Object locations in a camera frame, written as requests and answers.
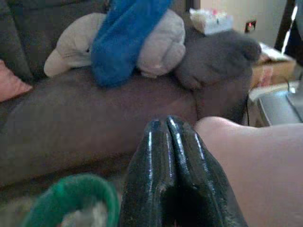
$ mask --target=lap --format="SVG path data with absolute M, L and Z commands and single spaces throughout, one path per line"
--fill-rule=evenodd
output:
M 257 129 L 210 117 L 196 131 L 224 168 L 249 226 L 302 226 L 303 124 Z

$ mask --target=electrical outlet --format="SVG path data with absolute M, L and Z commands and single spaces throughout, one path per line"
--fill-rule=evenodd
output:
M 250 33 L 256 30 L 256 26 L 257 26 L 257 21 L 256 20 L 252 20 L 246 23 L 245 26 L 245 33 Z

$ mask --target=plush toy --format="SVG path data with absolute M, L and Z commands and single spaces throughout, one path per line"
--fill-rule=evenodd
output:
M 92 13 L 74 21 L 46 60 L 45 74 L 53 77 L 71 68 L 91 65 L 91 46 L 105 18 L 105 14 Z M 142 75 L 157 78 L 172 71 L 185 55 L 184 40 L 182 18 L 168 10 L 141 48 L 137 67 Z

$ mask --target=electrical cord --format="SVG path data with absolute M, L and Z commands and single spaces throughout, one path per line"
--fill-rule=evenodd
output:
M 248 111 L 248 101 L 250 99 L 250 96 L 247 95 L 247 99 L 246 99 L 246 114 L 247 114 L 247 125 L 250 126 L 250 114 Z

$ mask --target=green bowl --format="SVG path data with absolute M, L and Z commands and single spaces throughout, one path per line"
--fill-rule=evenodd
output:
M 36 202 L 22 227 L 57 227 L 68 213 L 85 208 L 89 198 L 106 204 L 106 227 L 116 227 L 120 206 L 115 188 L 106 180 L 90 174 L 63 178 Z

